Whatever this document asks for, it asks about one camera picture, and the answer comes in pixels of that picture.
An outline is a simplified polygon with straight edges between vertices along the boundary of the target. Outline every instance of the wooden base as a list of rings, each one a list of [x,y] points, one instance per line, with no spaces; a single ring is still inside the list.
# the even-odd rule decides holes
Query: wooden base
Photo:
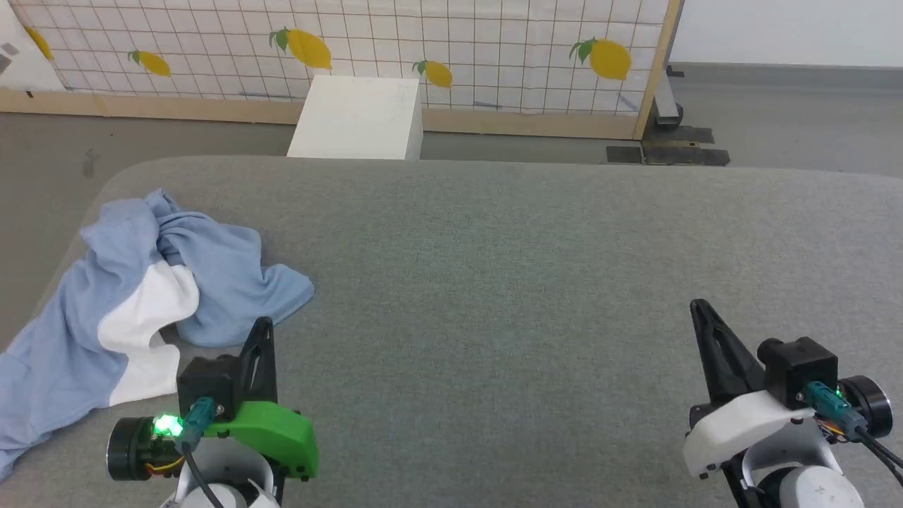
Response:
[[[295,125],[302,106],[299,102],[131,97],[74,92],[35,91],[29,96],[24,91],[0,89],[0,112],[8,113]],[[640,139],[645,125],[644,121],[641,126],[637,117],[520,115],[463,109],[424,109],[423,113],[424,131],[431,132]]]

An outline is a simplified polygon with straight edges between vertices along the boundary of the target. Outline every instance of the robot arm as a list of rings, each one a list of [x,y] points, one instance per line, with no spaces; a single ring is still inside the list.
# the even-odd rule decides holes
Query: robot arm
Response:
[[[861,440],[878,450],[871,441],[893,425],[878,385],[864,376],[838,380],[837,357],[808,337],[762,343],[763,369],[708,302],[694,300],[690,313],[710,398],[690,409],[690,473],[706,479],[720,469],[740,508],[817,508],[826,495],[862,506],[831,445]],[[884,450],[876,455],[898,475]],[[782,467],[755,480],[774,466]]]
[[[311,422],[276,403],[270,318],[256,320],[238,357],[192,359],[177,387],[179,415],[116,423],[107,444],[114,480],[178,477],[163,508],[271,508],[286,478],[316,477]]]

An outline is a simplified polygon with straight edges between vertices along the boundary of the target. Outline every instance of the green led light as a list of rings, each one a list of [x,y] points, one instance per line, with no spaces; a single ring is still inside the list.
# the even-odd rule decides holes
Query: green led light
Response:
[[[173,415],[160,415],[154,420],[154,434],[157,436],[178,437],[183,430],[183,422]]]

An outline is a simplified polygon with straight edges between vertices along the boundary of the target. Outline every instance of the wooden frame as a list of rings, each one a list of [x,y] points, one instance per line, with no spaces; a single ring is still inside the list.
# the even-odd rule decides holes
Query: wooden frame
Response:
[[[521,115],[495,111],[424,109],[424,130],[515,136],[643,137],[665,69],[667,45],[676,29],[680,0],[669,0],[656,57],[637,117],[588,115]],[[84,115],[120,118],[169,118],[294,125],[300,102],[130,97],[73,92],[26,92],[0,89],[0,112]]]

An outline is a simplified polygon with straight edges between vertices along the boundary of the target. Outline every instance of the yellow wire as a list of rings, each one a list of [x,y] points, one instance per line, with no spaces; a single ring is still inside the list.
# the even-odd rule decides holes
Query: yellow wire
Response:
[[[837,427],[831,425],[830,423],[828,423],[828,422],[822,420],[822,421],[821,421],[821,424],[822,424],[822,427],[827,428],[828,430],[832,431],[834,434],[840,434],[841,436],[846,437],[846,434],[843,434],[843,431],[842,431],[842,430],[840,430],[839,428],[837,428]]]
[[[167,464],[166,466],[157,466],[157,467],[154,467],[154,466],[151,466],[150,464],[144,464],[144,466],[147,467],[148,469],[150,469],[151,471],[155,472],[155,473],[159,473],[159,472],[161,472],[161,471],[166,471],[167,469],[170,469],[170,468],[172,468],[172,467],[178,466],[179,464],[182,463],[183,460],[185,460],[185,457],[180,456],[178,460],[176,460],[175,462],[173,462],[173,463],[171,463],[171,464]]]

